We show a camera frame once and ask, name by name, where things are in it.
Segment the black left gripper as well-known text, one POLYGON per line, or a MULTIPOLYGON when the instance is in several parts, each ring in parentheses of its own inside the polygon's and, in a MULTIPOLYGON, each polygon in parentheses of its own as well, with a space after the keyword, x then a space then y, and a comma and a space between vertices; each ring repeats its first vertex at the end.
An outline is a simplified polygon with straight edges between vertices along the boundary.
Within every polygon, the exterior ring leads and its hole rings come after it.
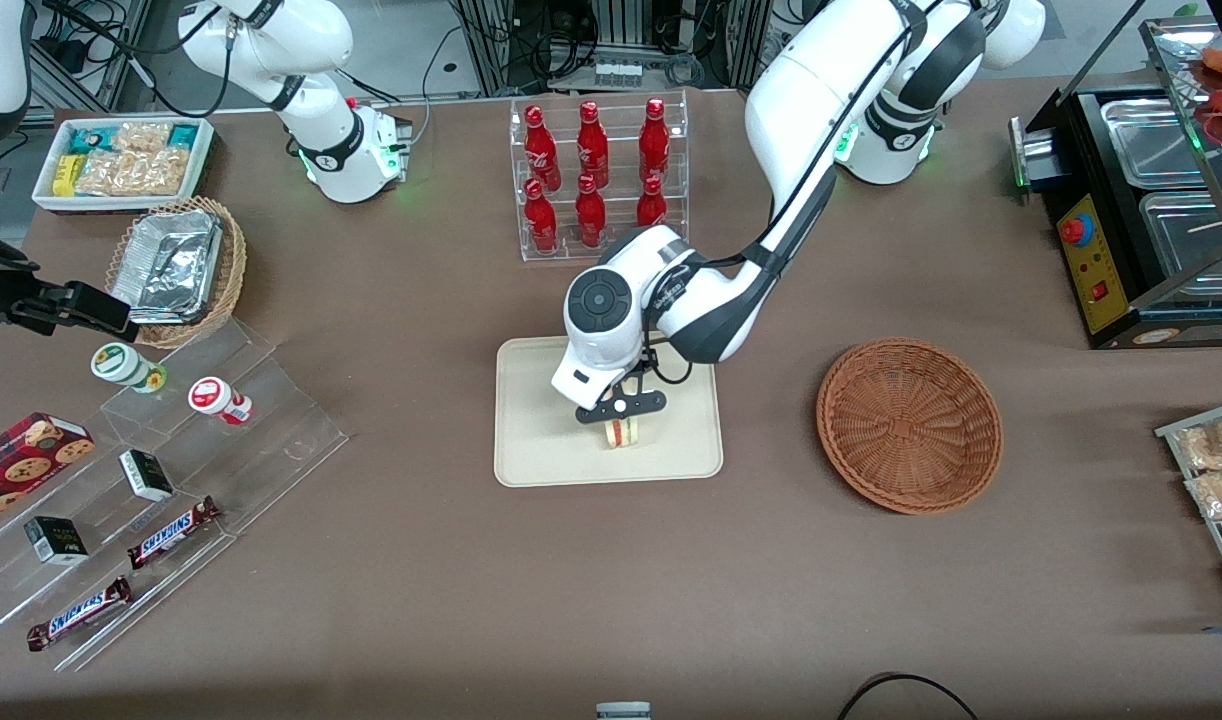
POLYGON ((611 389, 607 399, 598 400, 593 410, 576 407, 576 421, 588 425, 601 423, 607 443, 613 441, 613 421, 633 418, 633 436, 640 436, 642 414, 660 413, 667 406, 667 396, 657 389, 628 395, 623 389, 611 389))

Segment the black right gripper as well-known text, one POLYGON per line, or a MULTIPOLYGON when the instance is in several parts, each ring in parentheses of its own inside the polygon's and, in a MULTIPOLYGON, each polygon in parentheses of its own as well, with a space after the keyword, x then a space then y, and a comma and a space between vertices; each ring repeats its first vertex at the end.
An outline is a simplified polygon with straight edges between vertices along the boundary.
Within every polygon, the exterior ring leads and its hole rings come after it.
POLYGON ((0 241, 0 323, 50 336, 57 325, 76 321, 134 343, 139 325, 130 319, 131 307, 126 302, 90 284, 71 284, 70 315, 62 307, 68 290, 62 284, 40 281, 35 277, 39 269, 22 251, 0 241))

